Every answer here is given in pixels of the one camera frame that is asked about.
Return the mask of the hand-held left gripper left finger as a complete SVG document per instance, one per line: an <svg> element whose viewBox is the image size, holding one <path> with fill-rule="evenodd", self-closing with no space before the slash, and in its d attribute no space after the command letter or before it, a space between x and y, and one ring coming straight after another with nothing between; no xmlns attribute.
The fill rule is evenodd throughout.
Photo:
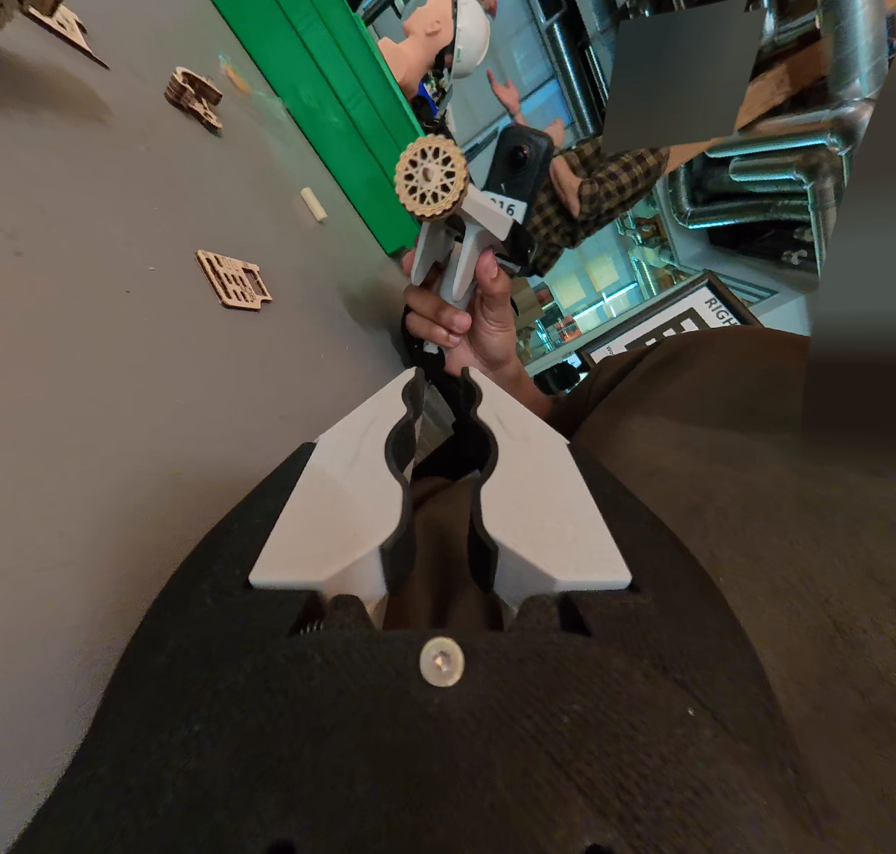
<svg viewBox="0 0 896 854"><path fill-rule="evenodd" d="M254 589L351 595L382 620L416 558L409 489L426 392L409 369L312 445L248 580Z"/></svg>

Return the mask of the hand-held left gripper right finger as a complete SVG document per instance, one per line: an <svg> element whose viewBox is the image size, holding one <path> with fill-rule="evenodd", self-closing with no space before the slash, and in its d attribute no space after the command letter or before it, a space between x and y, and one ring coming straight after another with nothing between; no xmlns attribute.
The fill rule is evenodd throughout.
<svg viewBox="0 0 896 854"><path fill-rule="evenodd" d="M471 573L509 609L632 583L566 439L477 369L462 377L485 464L471 499Z"/></svg>

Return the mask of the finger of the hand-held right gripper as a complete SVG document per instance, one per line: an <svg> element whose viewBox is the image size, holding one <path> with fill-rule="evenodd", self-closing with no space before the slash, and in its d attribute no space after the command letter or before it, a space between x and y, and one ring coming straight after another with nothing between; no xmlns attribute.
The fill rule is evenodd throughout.
<svg viewBox="0 0 896 854"><path fill-rule="evenodd" d="M513 227L525 218L525 201L490 191L467 189L457 215L496 238L507 238Z"/></svg>

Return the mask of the round wooden spoked wheel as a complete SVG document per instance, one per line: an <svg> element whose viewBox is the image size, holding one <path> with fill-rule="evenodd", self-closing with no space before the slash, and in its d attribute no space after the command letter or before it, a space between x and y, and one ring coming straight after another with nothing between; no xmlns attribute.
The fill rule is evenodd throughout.
<svg viewBox="0 0 896 854"><path fill-rule="evenodd" d="M421 223L446 219L467 194L468 163L452 139L427 134L401 153L394 185L400 205L412 218Z"/></svg>

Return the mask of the small wooden linkage assembly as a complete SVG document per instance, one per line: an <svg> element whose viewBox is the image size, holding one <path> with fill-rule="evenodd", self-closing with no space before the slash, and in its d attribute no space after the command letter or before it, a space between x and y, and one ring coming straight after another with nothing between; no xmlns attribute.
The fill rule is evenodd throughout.
<svg viewBox="0 0 896 854"><path fill-rule="evenodd" d="M222 123L217 108L223 94L209 78L178 66L169 77L164 98L170 105L198 121L204 129L221 136Z"/></svg>

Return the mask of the person's right hand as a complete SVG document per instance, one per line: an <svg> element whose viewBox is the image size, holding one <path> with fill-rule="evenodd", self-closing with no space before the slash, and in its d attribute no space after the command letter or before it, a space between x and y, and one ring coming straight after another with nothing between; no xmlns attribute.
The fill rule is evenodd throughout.
<svg viewBox="0 0 896 854"><path fill-rule="evenodd" d="M411 337L439 348L444 371L451 377L475 369L505 388L525 374L516 350L511 279L493 251L488 248L479 255L474 290L463 309L442 300L440 284L441 270L433 267L422 284L405 288Z"/></svg>

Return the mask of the white hard hat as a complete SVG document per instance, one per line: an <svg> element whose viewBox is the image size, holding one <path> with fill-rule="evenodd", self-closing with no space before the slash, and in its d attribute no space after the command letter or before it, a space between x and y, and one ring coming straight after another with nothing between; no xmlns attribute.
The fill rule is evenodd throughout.
<svg viewBox="0 0 896 854"><path fill-rule="evenodd" d="M490 42L490 21L477 0L452 0L454 35L447 49L450 84L463 80L484 62Z"/></svg>

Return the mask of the mannequin head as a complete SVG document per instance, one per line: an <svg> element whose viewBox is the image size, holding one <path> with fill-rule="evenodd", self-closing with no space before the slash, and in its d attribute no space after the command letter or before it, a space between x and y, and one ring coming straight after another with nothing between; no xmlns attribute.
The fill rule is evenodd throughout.
<svg viewBox="0 0 896 854"><path fill-rule="evenodd" d="M376 43L396 84L410 102L429 75L437 57L454 41L454 0L427 0L402 24L404 38Z"/></svg>

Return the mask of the black framed sign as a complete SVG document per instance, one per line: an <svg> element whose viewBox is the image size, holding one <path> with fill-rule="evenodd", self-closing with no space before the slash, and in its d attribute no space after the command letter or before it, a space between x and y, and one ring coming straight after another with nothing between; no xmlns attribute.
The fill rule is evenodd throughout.
<svg viewBox="0 0 896 854"><path fill-rule="evenodd" d="M603 359L689 332L732 326L761 326L721 276L705 270L663 296L644 303L614 326L576 350L581 362L594 367Z"/></svg>

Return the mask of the green plastic bin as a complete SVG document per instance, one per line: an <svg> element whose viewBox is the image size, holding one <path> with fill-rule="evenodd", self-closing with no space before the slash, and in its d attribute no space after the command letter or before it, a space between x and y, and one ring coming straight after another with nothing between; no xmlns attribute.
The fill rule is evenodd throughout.
<svg viewBox="0 0 896 854"><path fill-rule="evenodd" d="M385 252L420 223L400 205L399 157L423 133L346 0L211 0Z"/></svg>

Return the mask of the silver metal ducts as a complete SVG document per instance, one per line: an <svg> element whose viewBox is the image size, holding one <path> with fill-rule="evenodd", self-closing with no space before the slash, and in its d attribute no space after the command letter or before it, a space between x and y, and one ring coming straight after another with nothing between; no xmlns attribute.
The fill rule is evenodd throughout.
<svg viewBox="0 0 896 854"><path fill-rule="evenodd" d="M675 221L687 229L808 223L818 253L833 233L852 163L890 68L894 0L814 0L779 27L778 55L809 21L831 53L828 75L730 137L699 145L668 176Z"/></svg>

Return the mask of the small slotted wooden sheet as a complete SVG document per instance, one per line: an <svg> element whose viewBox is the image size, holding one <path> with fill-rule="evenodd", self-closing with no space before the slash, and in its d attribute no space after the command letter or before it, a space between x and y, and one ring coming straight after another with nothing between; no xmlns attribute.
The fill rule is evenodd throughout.
<svg viewBox="0 0 896 854"><path fill-rule="evenodd" d="M205 250L196 262L221 306L238 311L259 311L273 297L257 265Z"/></svg>

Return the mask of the wooden beam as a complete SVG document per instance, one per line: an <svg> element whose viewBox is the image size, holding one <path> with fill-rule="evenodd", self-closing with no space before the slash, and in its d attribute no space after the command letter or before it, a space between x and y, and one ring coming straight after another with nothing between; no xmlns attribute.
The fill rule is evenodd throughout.
<svg viewBox="0 0 896 854"><path fill-rule="evenodd" d="M830 48L821 40L778 61L747 86L734 131L740 131L825 78L830 64Z"/></svg>

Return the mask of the flat wooden cutout piece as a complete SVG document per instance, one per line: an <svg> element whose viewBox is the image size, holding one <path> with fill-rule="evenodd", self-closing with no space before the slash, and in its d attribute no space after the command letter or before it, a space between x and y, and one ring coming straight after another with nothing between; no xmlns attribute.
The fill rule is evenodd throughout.
<svg viewBox="0 0 896 854"><path fill-rule="evenodd" d="M87 30L81 19L64 4L61 4L50 17L41 15L35 8L28 8L24 13L24 17L72 47L73 50L87 57L93 63L98 64L107 71L110 70L108 65L91 49L87 40Z"/></svg>

